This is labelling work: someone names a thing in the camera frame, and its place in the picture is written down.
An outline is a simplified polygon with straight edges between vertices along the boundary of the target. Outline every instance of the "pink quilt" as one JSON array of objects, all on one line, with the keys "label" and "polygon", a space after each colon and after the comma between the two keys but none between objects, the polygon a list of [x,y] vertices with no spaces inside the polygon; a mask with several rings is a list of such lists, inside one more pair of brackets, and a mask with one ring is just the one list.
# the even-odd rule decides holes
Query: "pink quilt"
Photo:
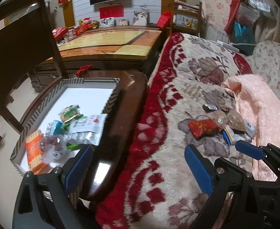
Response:
[{"label": "pink quilt", "polygon": [[[280,148],[280,101],[268,84],[257,75],[229,77],[223,84],[234,95],[236,110],[257,128],[252,144],[272,143]],[[276,175],[262,160],[252,160],[252,174],[256,180],[275,181]]]}]

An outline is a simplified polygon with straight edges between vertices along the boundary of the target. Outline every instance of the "screw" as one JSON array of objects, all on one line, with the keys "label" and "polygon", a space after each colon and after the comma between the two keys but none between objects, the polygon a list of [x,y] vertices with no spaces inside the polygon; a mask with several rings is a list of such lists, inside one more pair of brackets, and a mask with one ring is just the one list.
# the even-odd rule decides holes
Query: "screw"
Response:
[{"label": "screw", "polygon": [[225,173],[225,170],[223,168],[217,168],[216,171],[217,171],[218,174],[224,174]]},{"label": "screw", "polygon": [[52,172],[55,174],[62,173],[63,169],[61,167],[55,167]]},{"label": "screw", "polygon": [[246,176],[247,176],[247,177],[252,177],[252,174],[251,174],[249,171],[247,171],[247,172],[246,172]]}]

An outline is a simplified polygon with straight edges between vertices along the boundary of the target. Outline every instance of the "chair backrest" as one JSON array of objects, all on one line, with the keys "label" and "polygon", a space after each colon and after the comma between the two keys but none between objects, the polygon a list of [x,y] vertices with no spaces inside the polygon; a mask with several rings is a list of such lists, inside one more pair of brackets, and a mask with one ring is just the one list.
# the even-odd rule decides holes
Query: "chair backrest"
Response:
[{"label": "chair backrest", "polygon": [[5,104],[5,99],[16,83],[36,65],[50,57],[53,57],[59,75],[67,77],[44,0],[4,2],[0,5],[0,21],[35,3],[39,5],[38,8],[0,30],[0,114],[19,133],[23,127]]}]

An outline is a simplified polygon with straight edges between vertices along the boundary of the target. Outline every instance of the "jar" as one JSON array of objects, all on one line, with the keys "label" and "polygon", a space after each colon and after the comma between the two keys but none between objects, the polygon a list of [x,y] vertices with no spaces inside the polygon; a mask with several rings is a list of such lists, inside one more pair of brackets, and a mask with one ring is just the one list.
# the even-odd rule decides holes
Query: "jar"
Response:
[{"label": "jar", "polygon": [[80,36],[79,26],[73,27],[73,34],[74,36]]},{"label": "jar", "polygon": [[72,40],[74,37],[73,29],[68,30],[69,39]]}]

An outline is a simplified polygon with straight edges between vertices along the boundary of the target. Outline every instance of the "floral blanket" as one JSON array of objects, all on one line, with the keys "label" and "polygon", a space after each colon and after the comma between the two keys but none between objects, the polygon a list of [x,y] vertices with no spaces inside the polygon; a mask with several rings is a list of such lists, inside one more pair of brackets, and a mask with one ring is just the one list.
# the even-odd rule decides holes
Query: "floral blanket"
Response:
[{"label": "floral blanket", "polygon": [[260,75],[280,100],[280,44],[260,42],[247,62],[254,74]]},{"label": "floral blanket", "polygon": [[189,144],[212,163],[224,157],[252,169],[252,159],[227,146],[220,134],[196,140],[188,128],[189,121],[208,118],[203,104],[235,108],[234,98],[220,86],[239,73],[234,55],[182,33],[174,33],[162,52],[124,170],[97,206],[103,229],[187,229],[208,198],[185,161]]},{"label": "floral blanket", "polygon": [[225,28],[229,19],[232,0],[200,0],[202,2],[202,17]]}]

